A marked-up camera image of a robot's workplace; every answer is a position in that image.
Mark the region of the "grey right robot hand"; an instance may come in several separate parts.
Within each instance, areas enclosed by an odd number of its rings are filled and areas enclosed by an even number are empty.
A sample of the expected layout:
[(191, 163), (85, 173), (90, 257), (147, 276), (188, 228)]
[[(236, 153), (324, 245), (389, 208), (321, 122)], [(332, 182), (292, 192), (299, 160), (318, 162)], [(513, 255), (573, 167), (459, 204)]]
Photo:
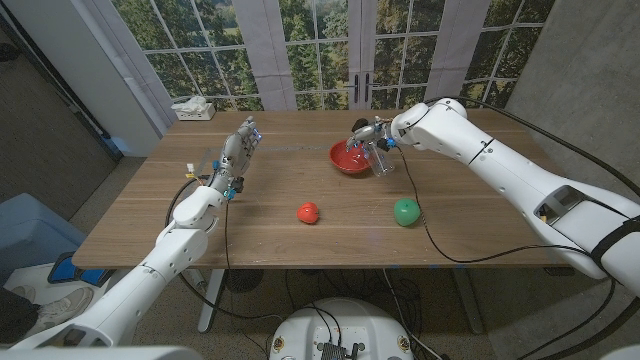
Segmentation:
[(346, 151), (367, 145), (388, 152), (397, 146), (391, 135), (391, 124), (391, 119), (378, 116), (373, 120), (358, 119), (352, 127), (352, 136), (346, 140)]

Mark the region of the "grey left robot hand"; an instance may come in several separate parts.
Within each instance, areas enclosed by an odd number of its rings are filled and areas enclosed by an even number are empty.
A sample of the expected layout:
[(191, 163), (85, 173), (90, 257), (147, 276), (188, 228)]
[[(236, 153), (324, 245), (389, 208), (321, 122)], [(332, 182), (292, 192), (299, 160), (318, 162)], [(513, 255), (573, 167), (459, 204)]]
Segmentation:
[(206, 185), (219, 191), (225, 198), (232, 199), (243, 190), (243, 175), (250, 165), (255, 149), (262, 139), (256, 122), (249, 116), (238, 130), (227, 137), (214, 173)]

